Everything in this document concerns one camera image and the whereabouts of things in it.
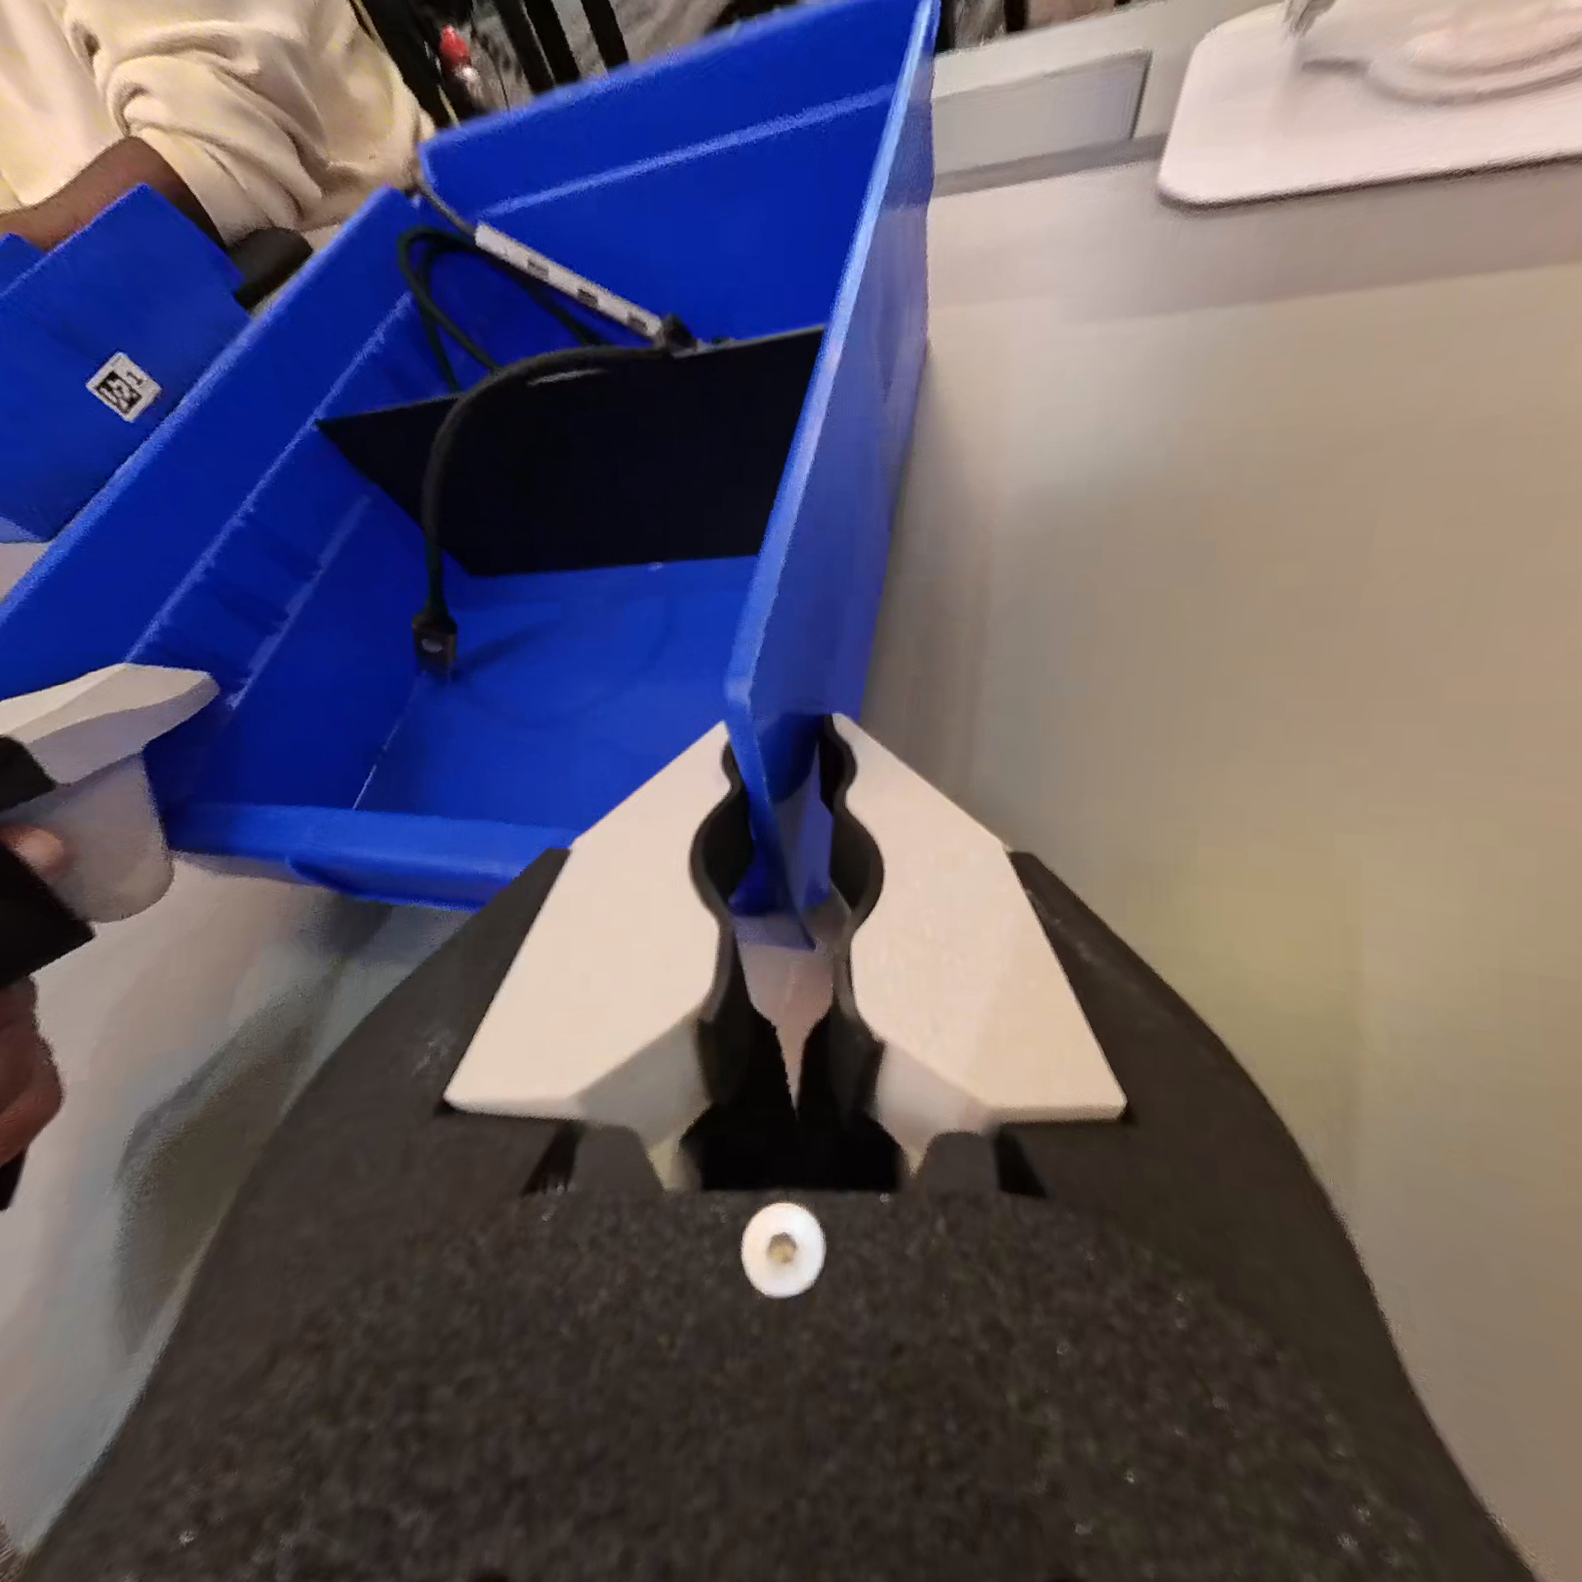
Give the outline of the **person's left hand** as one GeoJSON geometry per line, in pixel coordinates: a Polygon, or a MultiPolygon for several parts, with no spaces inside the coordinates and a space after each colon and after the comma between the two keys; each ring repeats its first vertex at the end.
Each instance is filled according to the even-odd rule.
{"type": "MultiPolygon", "coordinates": [[[[3,847],[35,875],[51,881],[69,866],[64,843],[50,830],[5,825],[3,847]]],[[[63,1105],[63,1082],[41,1031],[33,980],[2,993],[2,1165],[23,1157],[63,1105]]]]}

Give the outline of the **thick black cable black plug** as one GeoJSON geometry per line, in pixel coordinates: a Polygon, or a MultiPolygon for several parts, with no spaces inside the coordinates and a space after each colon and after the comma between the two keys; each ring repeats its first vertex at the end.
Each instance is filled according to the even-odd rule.
{"type": "Polygon", "coordinates": [[[460,624],[447,598],[442,515],[452,451],[473,410],[486,397],[504,392],[509,385],[537,387],[583,374],[607,372],[616,366],[674,359],[700,349],[700,341],[676,334],[664,334],[646,344],[565,346],[496,367],[471,387],[452,395],[429,446],[419,486],[417,524],[422,534],[425,585],[424,601],[412,619],[410,632],[412,651],[424,672],[448,677],[458,657],[460,624]]]}

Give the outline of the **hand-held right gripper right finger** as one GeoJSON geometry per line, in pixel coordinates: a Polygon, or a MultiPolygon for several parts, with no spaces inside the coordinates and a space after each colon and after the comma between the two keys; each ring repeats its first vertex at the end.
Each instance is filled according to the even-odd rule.
{"type": "Polygon", "coordinates": [[[819,766],[842,913],[801,1119],[831,1168],[880,1143],[920,1163],[939,1137],[1124,1117],[1007,843],[845,715],[822,723],[819,766]]]}

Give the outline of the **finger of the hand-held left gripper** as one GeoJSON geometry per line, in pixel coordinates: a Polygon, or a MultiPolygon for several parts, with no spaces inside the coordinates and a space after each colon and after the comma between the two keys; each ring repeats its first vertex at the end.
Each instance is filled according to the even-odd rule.
{"type": "Polygon", "coordinates": [[[87,924],[138,916],[165,896],[175,860],[148,778],[148,745],[221,689],[196,669],[102,667],[2,702],[5,824],[66,848],[53,891],[87,924]]]}

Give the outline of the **black divider of blue bin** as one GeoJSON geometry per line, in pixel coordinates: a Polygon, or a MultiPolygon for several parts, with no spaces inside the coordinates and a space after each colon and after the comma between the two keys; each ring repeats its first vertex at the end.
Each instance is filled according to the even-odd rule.
{"type": "Polygon", "coordinates": [[[476,578],[752,557],[822,336],[567,347],[318,427],[476,578]]]}

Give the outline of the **silver hub with black cable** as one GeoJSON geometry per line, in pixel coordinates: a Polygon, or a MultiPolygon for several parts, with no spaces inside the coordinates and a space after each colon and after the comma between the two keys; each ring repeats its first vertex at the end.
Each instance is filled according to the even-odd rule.
{"type": "Polygon", "coordinates": [[[425,342],[438,367],[445,387],[463,390],[452,361],[455,346],[485,372],[498,372],[503,364],[488,352],[458,319],[442,306],[433,293],[433,267],[447,257],[468,257],[521,286],[532,301],[570,334],[575,346],[613,347],[615,342],[577,316],[572,306],[635,334],[646,346],[677,352],[702,346],[700,339],[676,314],[659,314],[603,286],[550,255],[508,235],[499,227],[471,221],[443,199],[424,173],[412,178],[412,191],[442,221],[409,227],[397,242],[397,262],[405,291],[424,331],[425,342]]]}

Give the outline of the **white stand base with post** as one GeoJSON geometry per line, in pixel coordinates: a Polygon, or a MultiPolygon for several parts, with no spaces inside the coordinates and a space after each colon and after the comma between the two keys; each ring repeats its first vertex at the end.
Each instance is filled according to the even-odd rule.
{"type": "Polygon", "coordinates": [[[1282,6],[1196,43],[1159,163],[1165,199],[1228,207],[1579,158],[1580,74],[1491,100],[1401,102],[1299,64],[1282,6]]]}

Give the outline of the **blue plastic bin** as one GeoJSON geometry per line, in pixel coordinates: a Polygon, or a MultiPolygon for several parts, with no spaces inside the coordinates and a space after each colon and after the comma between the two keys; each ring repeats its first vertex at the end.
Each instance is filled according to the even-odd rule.
{"type": "Polygon", "coordinates": [[[51,250],[3,240],[3,544],[48,544],[148,441],[249,326],[239,288],[145,188],[51,250]]]}
{"type": "MultiPolygon", "coordinates": [[[[821,721],[860,712],[926,364],[938,29],[939,3],[780,10],[424,153],[465,219],[702,346],[822,328],[755,555],[509,576],[445,557],[457,659],[427,674],[420,525],[318,427],[453,392],[397,260],[443,221],[382,191],[3,598],[3,697],[204,670],[218,697],[147,748],[176,848],[463,909],[724,723],[748,893],[812,903],[821,721]]],[[[483,260],[442,257],[432,286],[501,366],[575,346],[483,260]]],[[[461,390],[488,374],[448,356],[461,390]]]]}

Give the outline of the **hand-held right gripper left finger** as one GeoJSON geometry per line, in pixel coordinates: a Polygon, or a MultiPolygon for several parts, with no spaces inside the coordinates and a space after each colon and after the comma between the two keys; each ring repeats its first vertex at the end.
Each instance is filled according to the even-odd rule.
{"type": "Polygon", "coordinates": [[[626,1130],[663,1186],[702,1185],[689,1129],[753,1069],[786,1076],[695,860],[738,791],[717,721],[574,840],[447,1082],[452,1110],[626,1130]]]}

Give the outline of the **clear round disc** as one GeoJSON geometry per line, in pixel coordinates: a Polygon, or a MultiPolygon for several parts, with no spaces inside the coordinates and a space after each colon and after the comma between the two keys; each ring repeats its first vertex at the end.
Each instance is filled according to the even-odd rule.
{"type": "Polygon", "coordinates": [[[1287,1],[1281,21],[1299,66],[1402,104],[1490,102],[1580,74],[1577,1],[1287,1]]]}

